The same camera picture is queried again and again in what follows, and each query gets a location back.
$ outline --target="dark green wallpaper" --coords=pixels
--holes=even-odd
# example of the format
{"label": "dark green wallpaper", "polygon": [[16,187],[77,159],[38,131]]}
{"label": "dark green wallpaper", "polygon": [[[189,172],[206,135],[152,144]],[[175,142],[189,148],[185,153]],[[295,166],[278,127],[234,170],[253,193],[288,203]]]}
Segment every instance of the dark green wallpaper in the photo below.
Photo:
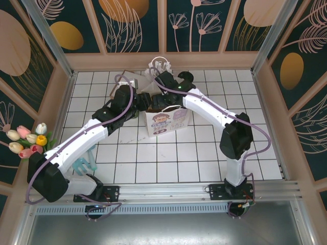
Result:
{"label": "dark green wallpaper", "polygon": [[289,109],[327,71],[326,6],[323,0],[309,3],[271,65]]}
{"label": "dark green wallpaper", "polygon": [[259,51],[283,3],[241,0],[225,51]]}
{"label": "dark green wallpaper", "polygon": [[[16,130],[19,125],[32,129],[33,124],[34,119],[0,91],[0,165],[18,167],[21,161],[20,157],[6,146],[11,142],[6,132],[10,129]],[[12,184],[16,173],[16,168],[0,166],[0,181]]]}
{"label": "dark green wallpaper", "polygon": [[281,34],[279,35],[279,37],[277,38],[274,46],[271,48],[267,58],[270,59],[270,57],[272,56],[272,54],[274,53],[277,45],[279,44],[281,38],[283,37],[283,35],[285,34],[285,31],[287,30],[288,26],[290,25],[292,19],[294,18],[294,15],[296,14],[296,12],[298,11],[298,8],[301,6],[301,4],[303,3],[303,0],[298,0],[297,4],[295,6],[295,9],[293,10],[293,13],[291,14],[290,18],[288,19],[284,29],[282,30]]}
{"label": "dark green wallpaper", "polygon": [[5,208],[7,198],[8,198],[8,196],[0,194],[0,217]]}
{"label": "dark green wallpaper", "polygon": [[327,178],[327,86],[292,121],[315,181]]}
{"label": "dark green wallpaper", "polygon": [[92,0],[109,53],[159,52],[157,0]]}
{"label": "dark green wallpaper", "polygon": [[325,206],[325,210],[327,211],[327,190],[321,191],[319,194],[320,194],[322,203]]}
{"label": "dark green wallpaper", "polygon": [[167,0],[167,52],[218,51],[230,1],[207,2]]}
{"label": "dark green wallpaper", "polygon": [[0,43],[0,78],[38,111],[54,68],[7,1],[0,2],[0,22],[7,37]]}

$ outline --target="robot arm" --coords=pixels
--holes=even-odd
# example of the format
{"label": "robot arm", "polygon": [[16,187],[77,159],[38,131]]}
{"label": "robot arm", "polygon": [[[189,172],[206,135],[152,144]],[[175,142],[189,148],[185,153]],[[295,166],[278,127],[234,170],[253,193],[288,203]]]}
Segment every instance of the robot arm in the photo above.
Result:
{"label": "robot arm", "polygon": [[[191,81],[184,80],[181,84],[178,84],[168,72],[160,74],[158,80],[168,88],[175,88],[177,86],[179,89],[183,89],[184,91],[205,97],[205,95],[203,95],[203,93],[201,93],[201,91],[197,89]],[[108,104],[111,103],[110,107],[105,105],[103,108],[96,111],[92,116],[92,119],[90,119],[88,123],[79,130],[79,132],[61,145],[46,152],[45,156],[34,153],[29,161],[28,182],[46,159],[57,154],[56,152],[61,147],[75,138],[80,132],[85,132],[85,134],[80,136],[77,140],[69,144],[60,154],[57,154],[57,157],[55,157],[37,176],[32,186],[49,202],[54,202],[65,194],[83,194],[89,196],[93,200],[97,200],[102,194],[103,184],[101,181],[92,175],[71,176],[67,173],[68,169],[94,144],[98,143],[105,137],[110,136],[115,130],[123,126],[125,121],[133,118],[139,111],[147,110],[150,105],[152,105],[152,108],[165,108],[167,105],[182,105],[195,111],[212,123],[216,128],[222,130],[223,133],[220,148],[227,156],[226,181],[231,185],[231,187],[237,187],[246,181],[245,177],[242,175],[241,162],[253,141],[251,128],[247,128],[248,126],[238,123],[223,115],[213,106],[191,95],[183,96],[164,93],[154,95],[150,98],[150,95],[147,93],[136,94],[136,90],[134,89],[134,100],[132,106],[123,117],[111,124],[95,127],[86,132],[87,128],[106,122],[119,115],[127,107],[129,98],[129,86],[122,85],[116,91],[114,99],[108,102]],[[244,113],[236,115],[217,104],[215,105],[232,116],[249,121],[248,116]]]}

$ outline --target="floral wallpaper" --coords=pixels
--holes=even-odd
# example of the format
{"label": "floral wallpaper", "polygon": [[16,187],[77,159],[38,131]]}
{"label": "floral wallpaper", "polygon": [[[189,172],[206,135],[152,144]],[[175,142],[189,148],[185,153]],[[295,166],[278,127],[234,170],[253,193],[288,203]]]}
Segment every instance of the floral wallpaper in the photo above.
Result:
{"label": "floral wallpaper", "polygon": [[53,65],[7,1],[0,2],[0,23],[0,78],[38,111]]}
{"label": "floral wallpaper", "polygon": [[0,182],[11,185],[21,161],[17,154],[9,150],[11,140],[6,132],[16,130],[19,125],[31,129],[33,124],[34,119],[0,91]]}
{"label": "floral wallpaper", "polygon": [[271,64],[290,109],[327,71],[327,1],[313,0]]}
{"label": "floral wallpaper", "polygon": [[167,52],[218,51],[230,1],[167,0]]}
{"label": "floral wallpaper", "polygon": [[108,53],[159,52],[157,0],[92,0]]}

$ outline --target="tulip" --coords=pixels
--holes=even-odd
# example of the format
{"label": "tulip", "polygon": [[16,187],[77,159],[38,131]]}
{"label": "tulip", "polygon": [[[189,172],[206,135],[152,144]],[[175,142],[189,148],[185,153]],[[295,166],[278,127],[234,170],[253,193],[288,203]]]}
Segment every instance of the tulip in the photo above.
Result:
{"label": "tulip", "polygon": [[36,144],[40,145],[40,146],[45,146],[47,143],[47,139],[44,135],[39,135],[36,138]]}
{"label": "tulip", "polygon": [[24,147],[21,144],[17,143],[17,142],[11,142],[11,143],[9,143],[9,149],[13,153],[18,154],[24,149]]}
{"label": "tulip", "polygon": [[8,136],[8,138],[10,138],[12,141],[17,141],[20,139],[20,135],[18,134],[18,132],[16,130],[9,130],[6,135]]}
{"label": "tulip", "polygon": [[34,153],[34,152],[38,152],[40,154],[42,154],[43,152],[43,147],[37,145],[37,144],[34,144],[30,147],[31,151]]}
{"label": "tulip", "polygon": [[29,143],[35,144],[37,135],[36,134],[27,134],[26,139]]}
{"label": "tulip", "polygon": [[17,132],[19,133],[20,137],[22,139],[26,139],[26,135],[27,134],[30,134],[31,131],[27,128],[25,128],[24,126],[20,125],[18,128],[17,128]]}
{"label": "tulip", "polygon": [[46,124],[45,123],[39,124],[35,129],[35,133],[45,134],[46,133]]}
{"label": "tulip", "polygon": [[22,150],[18,155],[21,159],[29,158],[34,152],[31,149]]}

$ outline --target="flower illustration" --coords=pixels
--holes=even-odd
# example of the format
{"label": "flower illustration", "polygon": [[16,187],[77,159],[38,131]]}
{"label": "flower illustration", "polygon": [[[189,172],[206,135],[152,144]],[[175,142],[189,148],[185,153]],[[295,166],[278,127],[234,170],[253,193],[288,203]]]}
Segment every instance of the flower illustration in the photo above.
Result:
{"label": "flower illustration", "polygon": [[6,133],[10,130],[14,113],[15,106],[13,104],[9,103],[7,108],[5,102],[0,102],[0,131]]}
{"label": "flower illustration", "polygon": [[175,16],[175,14],[170,14],[169,15],[169,21],[172,24],[172,27],[174,29],[176,48],[177,48],[177,51],[179,52],[178,44],[177,44],[176,30],[180,29],[180,28],[188,27],[189,23],[187,22],[187,18],[185,16],[185,13],[176,14],[176,16]]}
{"label": "flower illustration", "polygon": [[192,13],[191,13],[191,24],[190,24],[190,52],[192,52],[192,26],[193,26],[193,16],[195,7],[199,7],[201,5],[215,5],[222,4],[225,0],[191,0]]}
{"label": "flower illustration", "polygon": [[199,29],[200,41],[199,41],[199,51],[201,51],[201,38],[202,35],[211,34],[221,31],[221,26],[219,26],[220,19],[218,14],[207,14],[203,19],[203,13],[196,15],[196,24]]}
{"label": "flower illustration", "polygon": [[225,2],[225,0],[191,0],[191,4],[194,7],[199,7],[201,5],[215,5],[215,4],[222,4],[223,2]]}

